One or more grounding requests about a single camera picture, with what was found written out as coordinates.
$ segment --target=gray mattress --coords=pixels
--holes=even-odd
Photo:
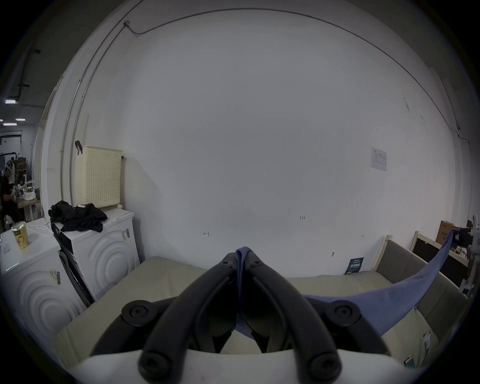
[[[126,303],[178,296],[204,271],[160,257],[147,259],[56,336],[52,345],[55,356],[64,368],[75,366],[90,355],[95,343]],[[288,280],[303,294],[323,296],[354,295],[391,285],[390,281],[374,271]],[[432,337],[431,353],[438,344],[437,337],[422,314],[413,309],[382,337],[393,358],[403,363],[408,355],[412,355],[415,365],[420,366],[426,355],[423,335],[428,333]],[[260,351],[253,340],[234,331],[222,353],[249,354]]]

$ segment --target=blue cloth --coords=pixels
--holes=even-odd
[[[448,252],[452,246],[453,232],[447,236],[442,248],[437,255],[430,260],[415,275],[399,281],[387,288],[376,289],[373,291],[363,292],[358,295],[344,297],[315,296],[305,295],[310,298],[325,302],[333,302],[336,300],[349,300],[355,303],[362,315],[370,322],[378,334],[383,335],[390,328],[402,320],[421,300],[427,292],[430,285],[438,275],[440,268],[448,257]],[[237,250],[238,260],[238,293],[239,293],[239,313],[237,316],[237,331],[251,337],[248,326],[243,316],[243,299],[242,299],[242,279],[245,269],[245,257],[252,250],[243,247]]]

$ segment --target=dryer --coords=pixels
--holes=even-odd
[[[60,245],[41,218],[27,223],[21,250],[12,230],[1,234],[1,286],[20,325],[48,352],[53,337],[86,306],[60,258]]]
[[[119,208],[102,208],[102,211],[107,215],[102,232],[61,232],[62,224],[52,224],[62,249],[94,301],[139,265],[133,212]]]

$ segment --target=sticker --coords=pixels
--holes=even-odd
[[[60,285],[60,271],[51,270],[50,276],[55,284]]]
[[[123,237],[123,241],[127,241],[127,239],[130,238],[130,231],[128,230],[128,228],[126,230],[122,231],[121,235]]]
[[[382,171],[387,170],[387,153],[380,149],[372,147],[372,163],[370,167],[380,169]]]
[[[403,365],[407,368],[415,368],[415,362],[413,361],[412,355],[408,355],[405,361],[403,362]]]
[[[359,257],[357,259],[350,259],[350,263],[348,263],[348,268],[345,274],[351,275],[352,273],[357,273],[360,270],[362,263],[363,257]]]

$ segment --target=beige laundry basket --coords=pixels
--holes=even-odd
[[[75,160],[75,199],[77,204],[92,203],[101,208],[120,203],[120,162],[122,151],[77,147]]]

